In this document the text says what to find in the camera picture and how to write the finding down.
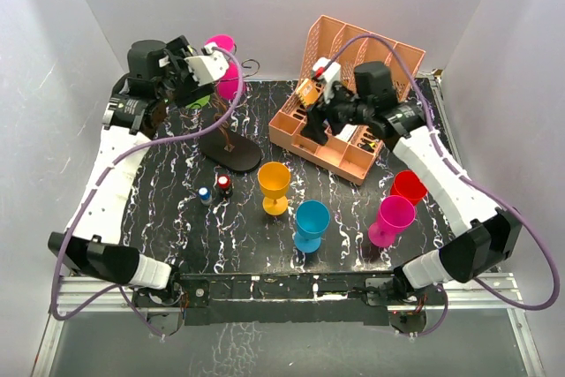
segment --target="bottle with red cap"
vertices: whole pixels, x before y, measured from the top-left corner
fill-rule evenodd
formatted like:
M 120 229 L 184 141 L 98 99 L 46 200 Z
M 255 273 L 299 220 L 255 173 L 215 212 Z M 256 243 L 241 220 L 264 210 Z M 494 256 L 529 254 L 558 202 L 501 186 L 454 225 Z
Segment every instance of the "bottle with red cap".
M 218 187 L 220 188 L 220 193 L 224 198 L 230 198 L 233 194 L 233 190 L 231 187 L 231 180 L 225 174 L 220 174 L 218 179 L 216 180 Z

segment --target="black marble tabletop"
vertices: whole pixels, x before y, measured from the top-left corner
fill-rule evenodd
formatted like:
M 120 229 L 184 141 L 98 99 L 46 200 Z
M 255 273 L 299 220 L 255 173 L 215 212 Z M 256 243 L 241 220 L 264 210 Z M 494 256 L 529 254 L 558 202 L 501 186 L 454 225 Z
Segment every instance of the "black marble tabletop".
M 442 125 L 428 79 L 420 79 Z M 122 243 L 145 255 L 183 266 L 193 273 L 289 273 L 390 269 L 421 253 L 443 246 L 453 235 L 434 200 L 418 204 L 417 220 L 388 249 L 373 246 L 366 231 L 374 222 L 394 175 L 406 166 L 383 148 L 361 186 L 273 145 L 268 122 L 290 95 L 295 82 L 248 83 L 245 99 L 232 116 L 231 129 L 256 142 L 264 162 L 283 162 L 292 178 L 289 209 L 278 218 L 261 206 L 257 170 L 231 175 L 233 196 L 201 204 L 197 191 L 213 188 L 226 170 L 200 154 L 197 140 L 152 147 L 147 153 L 124 213 Z M 196 132 L 212 122 L 211 108 L 201 114 L 173 109 L 158 137 Z M 294 247 L 294 212 L 305 200 L 320 200 L 332 217 L 316 253 Z

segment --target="slotted divider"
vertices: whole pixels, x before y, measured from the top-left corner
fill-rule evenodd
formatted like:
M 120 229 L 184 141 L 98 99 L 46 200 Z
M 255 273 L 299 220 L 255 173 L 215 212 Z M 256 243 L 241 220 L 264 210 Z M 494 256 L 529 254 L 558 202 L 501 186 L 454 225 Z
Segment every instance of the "slotted divider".
M 320 57 L 331 58 L 352 37 L 370 32 L 322 15 L 310 28 L 300 70 L 300 84 L 310 78 L 313 65 Z M 404 43 L 385 39 L 394 47 L 412 75 L 416 75 L 425 51 Z M 353 69 L 363 62 L 381 61 L 390 66 L 393 83 L 400 100 L 408 95 L 408 79 L 388 49 L 374 39 L 362 39 L 351 44 L 337 62 L 342 66 L 342 83 L 355 90 Z M 292 93 L 269 123 L 269 138 L 276 145 L 330 170 L 352 183 L 362 185 L 382 148 L 366 126 L 359 126 L 348 141 L 328 134 L 328 143 L 321 146 L 301 135 L 306 125 L 306 110 L 298 95 Z

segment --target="bottle with blue cap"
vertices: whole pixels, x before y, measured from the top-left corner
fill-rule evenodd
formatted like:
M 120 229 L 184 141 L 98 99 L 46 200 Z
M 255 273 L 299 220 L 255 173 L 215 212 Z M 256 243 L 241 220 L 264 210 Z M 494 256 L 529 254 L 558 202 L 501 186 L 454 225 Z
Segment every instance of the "bottle with blue cap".
M 212 204 L 212 195 L 207 187 L 201 187 L 198 189 L 198 195 L 200 196 L 200 202 L 202 202 L 203 205 Z

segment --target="yellow object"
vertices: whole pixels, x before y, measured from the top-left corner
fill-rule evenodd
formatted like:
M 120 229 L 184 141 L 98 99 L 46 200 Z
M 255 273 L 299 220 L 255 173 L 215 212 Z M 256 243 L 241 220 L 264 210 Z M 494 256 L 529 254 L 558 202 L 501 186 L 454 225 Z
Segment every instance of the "yellow object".
M 269 215 L 283 214 L 289 207 L 286 192 L 290 187 L 290 170 L 280 162 L 267 162 L 259 169 L 258 180 L 265 195 L 265 212 Z
M 298 99 L 305 108 L 313 105 L 320 97 L 320 92 L 311 79 L 305 79 L 297 88 Z

